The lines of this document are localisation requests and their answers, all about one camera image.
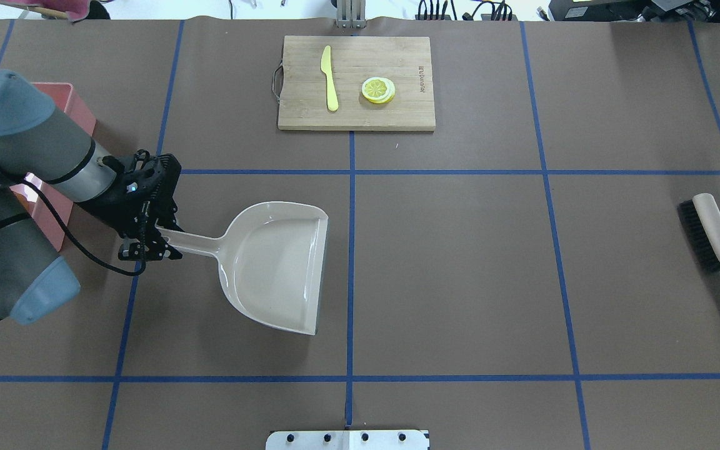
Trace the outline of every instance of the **brush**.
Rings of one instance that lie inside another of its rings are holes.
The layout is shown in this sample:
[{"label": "brush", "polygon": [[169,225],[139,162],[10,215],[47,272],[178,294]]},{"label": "brush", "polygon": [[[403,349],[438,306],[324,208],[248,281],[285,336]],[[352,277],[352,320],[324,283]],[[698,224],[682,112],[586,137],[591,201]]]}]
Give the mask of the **brush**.
[{"label": "brush", "polygon": [[711,194],[698,194],[679,205],[679,217],[704,271],[720,271],[720,211]]}]

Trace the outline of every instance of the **dustpan handle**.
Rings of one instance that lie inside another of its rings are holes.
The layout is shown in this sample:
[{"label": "dustpan handle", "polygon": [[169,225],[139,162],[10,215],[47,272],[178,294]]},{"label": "dustpan handle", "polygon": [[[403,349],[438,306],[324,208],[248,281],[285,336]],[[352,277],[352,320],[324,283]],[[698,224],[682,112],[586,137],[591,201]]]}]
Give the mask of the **dustpan handle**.
[{"label": "dustpan handle", "polygon": [[158,228],[160,234],[168,238],[171,247],[185,253],[203,254],[216,258],[219,250],[218,239],[198,236],[198,234],[183,233],[182,231],[166,230]]}]

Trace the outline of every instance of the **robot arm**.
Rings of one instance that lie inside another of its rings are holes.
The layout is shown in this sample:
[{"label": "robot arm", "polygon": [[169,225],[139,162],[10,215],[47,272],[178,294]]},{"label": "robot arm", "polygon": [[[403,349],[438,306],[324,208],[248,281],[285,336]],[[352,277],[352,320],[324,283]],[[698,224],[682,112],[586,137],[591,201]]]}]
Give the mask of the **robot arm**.
[{"label": "robot arm", "polygon": [[36,174],[125,239],[118,258],[182,257],[156,228],[179,230],[174,156],[114,157],[12,71],[0,70],[0,320],[29,324],[76,296],[79,284],[8,187]]}]

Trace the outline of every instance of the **lemon slice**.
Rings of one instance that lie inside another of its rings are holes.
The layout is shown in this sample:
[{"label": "lemon slice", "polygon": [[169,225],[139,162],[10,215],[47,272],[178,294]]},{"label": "lemon slice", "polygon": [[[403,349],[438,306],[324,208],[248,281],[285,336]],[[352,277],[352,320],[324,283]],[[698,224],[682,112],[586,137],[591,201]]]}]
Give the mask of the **lemon slice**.
[{"label": "lemon slice", "polygon": [[388,103],[394,99],[396,86],[394,82],[383,77],[370,77],[360,88],[362,96],[372,103]]}]

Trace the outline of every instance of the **pink cloth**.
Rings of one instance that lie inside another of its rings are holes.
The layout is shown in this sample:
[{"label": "pink cloth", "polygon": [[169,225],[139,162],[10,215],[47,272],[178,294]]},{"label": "pink cloth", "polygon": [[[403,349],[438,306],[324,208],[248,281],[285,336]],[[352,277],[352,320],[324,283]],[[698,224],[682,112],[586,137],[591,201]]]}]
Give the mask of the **pink cloth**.
[{"label": "pink cloth", "polygon": [[88,9],[91,8],[89,0],[43,0],[42,2],[36,2],[35,0],[6,0],[6,2],[12,5],[42,6],[42,8],[63,11],[68,14],[68,18],[72,22],[88,17]]}]

